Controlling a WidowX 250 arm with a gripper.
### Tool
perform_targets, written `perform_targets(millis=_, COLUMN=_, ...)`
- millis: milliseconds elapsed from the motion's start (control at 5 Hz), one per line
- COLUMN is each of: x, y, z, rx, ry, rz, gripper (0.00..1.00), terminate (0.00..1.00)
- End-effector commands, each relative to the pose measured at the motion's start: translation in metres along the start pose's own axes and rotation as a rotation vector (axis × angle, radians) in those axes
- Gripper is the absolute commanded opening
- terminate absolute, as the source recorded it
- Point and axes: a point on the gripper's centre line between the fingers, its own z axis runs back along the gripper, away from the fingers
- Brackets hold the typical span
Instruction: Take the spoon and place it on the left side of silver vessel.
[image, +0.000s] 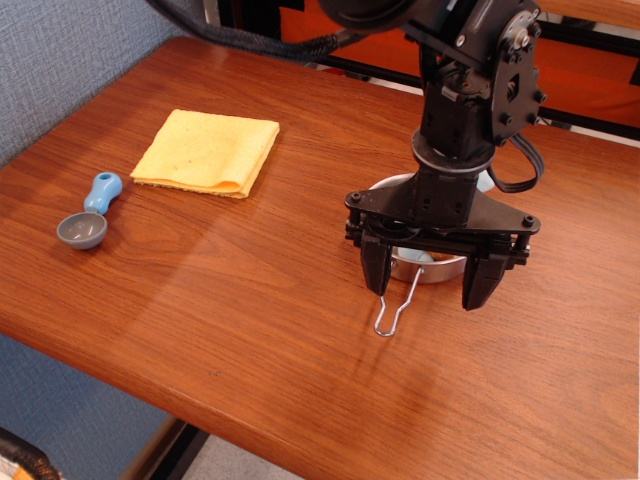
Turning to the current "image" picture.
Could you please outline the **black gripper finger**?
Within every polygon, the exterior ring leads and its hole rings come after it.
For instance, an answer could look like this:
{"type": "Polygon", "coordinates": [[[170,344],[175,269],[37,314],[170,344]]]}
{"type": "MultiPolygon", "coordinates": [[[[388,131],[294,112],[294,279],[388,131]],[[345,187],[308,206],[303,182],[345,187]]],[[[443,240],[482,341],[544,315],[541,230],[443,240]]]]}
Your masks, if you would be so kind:
{"type": "Polygon", "coordinates": [[[361,265],[367,288],[384,296],[391,272],[392,245],[383,238],[365,232],[361,239],[361,265]]]}
{"type": "Polygon", "coordinates": [[[462,306],[465,310],[471,311],[485,305],[501,282],[508,260],[508,255],[497,253],[467,258],[462,288],[462,306]]]}

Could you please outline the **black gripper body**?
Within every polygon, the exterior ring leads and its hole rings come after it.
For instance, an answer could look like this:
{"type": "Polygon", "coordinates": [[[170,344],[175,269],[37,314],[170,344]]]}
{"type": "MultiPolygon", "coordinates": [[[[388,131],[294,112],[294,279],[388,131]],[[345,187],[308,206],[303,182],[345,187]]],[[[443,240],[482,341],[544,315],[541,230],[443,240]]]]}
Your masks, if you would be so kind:
{"type": "Polygon", "coordinates": [[[541,222],[480,191],[470,178],[421,169],[349,193],[346,238],[358,247],[378,237],[391,245],[473,259],[495,255],[524,265],[541,222]]]}

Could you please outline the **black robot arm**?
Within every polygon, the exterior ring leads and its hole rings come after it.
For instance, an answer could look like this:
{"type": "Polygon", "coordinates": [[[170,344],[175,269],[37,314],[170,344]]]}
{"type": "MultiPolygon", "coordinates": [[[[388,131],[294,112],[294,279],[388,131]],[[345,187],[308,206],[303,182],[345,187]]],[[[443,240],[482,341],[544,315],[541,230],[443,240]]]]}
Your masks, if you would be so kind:
{"type": "Polygon", "coordinates": [[[334,22],[360,34],[402,30],[419,47],[422,121],[412,138],[417,172],[346,197],[346,235],[361,250],[368,288],[386,291],[396,247],[463,256],[462,304],[485,304],[507,270],[526,263],[538,218],[478,189],[498,148],[512,143],[536,173],[544,163],[522,136],[545,94],[534,51],[532,1],[325,1],[334,22]]]}

